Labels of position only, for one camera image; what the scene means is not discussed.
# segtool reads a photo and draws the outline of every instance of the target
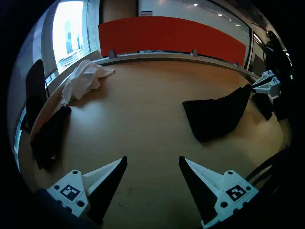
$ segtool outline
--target black cloth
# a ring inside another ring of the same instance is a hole
[[[61,151],[64,123],[70,113],[70,107],[62,106],[35,134],[31,147],[39,168],[49,169],[52,157]]]
[[[203,142],[233,131],[244,114],[250,92],[251,85],[247,84],[216,100],[183,102],[195,138]]]
[[[269,120],[272,117],[273,105],[268,94],[255,93],[252,96],[252,100],[265,119]]]

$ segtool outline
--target window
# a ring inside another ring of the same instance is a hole
[[[83,5],[82,1],[61,2],[56,9],[53,49],[59,73],[88,53],[82,36]]]

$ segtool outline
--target ceiling light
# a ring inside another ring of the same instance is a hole
[[[258,36],[257,36],[255,33],[253,33],[253,36],[254,36],[260,43],[262,43],[262,40],[259,39]]]

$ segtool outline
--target white robot part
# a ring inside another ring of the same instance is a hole
[[[214,206],[217,215],[209,222],[201,222],[204,229],[227,219],[258,193],[255,187],[233,170],[226,171],[221,175],[186,158],[185,160],[194,173],[217,197]]]
[[[82,217],[90,208],[90,194],[113,172],[122,159],[84,175],[78,170],[72,170],[47,191],[67,211]]]
[[[279,96],[281,82],[271,70],[263,72],[262,77],[258,81],[253,83],[252,86],[259,84],[260,82],[262,82],[267,78],[272,78],[272,79],[270,82],[260,85],[258,87],[254,87],[253,89],[255,90],[256,93],[268,94],[270,97]]]

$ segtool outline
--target sky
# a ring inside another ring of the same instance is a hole
[[[67,57],[65,23],[70,20],[71,32],[82,36],[83,2],[61,2],[58,4],[53,22],[53,49],[55,60]]]

